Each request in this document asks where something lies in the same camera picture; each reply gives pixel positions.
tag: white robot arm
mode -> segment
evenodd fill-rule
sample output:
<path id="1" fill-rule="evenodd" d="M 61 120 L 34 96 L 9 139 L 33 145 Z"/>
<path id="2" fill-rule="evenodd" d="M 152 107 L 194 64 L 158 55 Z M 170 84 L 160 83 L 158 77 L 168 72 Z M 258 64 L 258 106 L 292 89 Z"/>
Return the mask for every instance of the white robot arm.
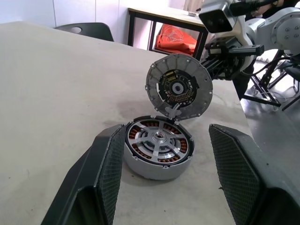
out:
<path id="1" fill-rule="evenodd" d="M 234 68 L 227 69 L 227 74 L 224 72 L 223 75 L 213 74 L 212 79 L 232 79 L 232 74 L 236 75 L 243 71 L 255 56 L 266 50 L 285 50 L 291 57 L 300 54 L 300 9 L 289 7 L 278 11 L 268 19 L 256 18 L 245 22 L 243 14 L 254 11 L 257 4 L 264 2 L 233 0 L 204 2 L 199 17 L 207 30 L 215 34 L 215 39 L 206 45 L 209 57 L 201 63 L 209 71 L 212 59 L 218 58 L 221 62 L 228 60 L 225 56 L 229 55 L 232 56 L 229 63 L 235 65 Z"/>

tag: gray tabletop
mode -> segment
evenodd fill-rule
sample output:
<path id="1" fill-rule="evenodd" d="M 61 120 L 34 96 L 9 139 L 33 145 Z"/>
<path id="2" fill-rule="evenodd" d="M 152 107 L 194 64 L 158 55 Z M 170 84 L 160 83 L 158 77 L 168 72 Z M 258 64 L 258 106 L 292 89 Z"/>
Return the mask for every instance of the gray tabletop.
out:
<path id="1" fill-rule="evenodd" d="M 38 225 L 65 175 L 104 128 L 153 114 L 144 90 L 164 55 L 24 22 L 0 25 L 0 224 Z M 124 164 L 115 225 L 233 225 L 208 127 L 250 133 L 232 82 L 214 81 L 190 167 L 145 180 Z"/>

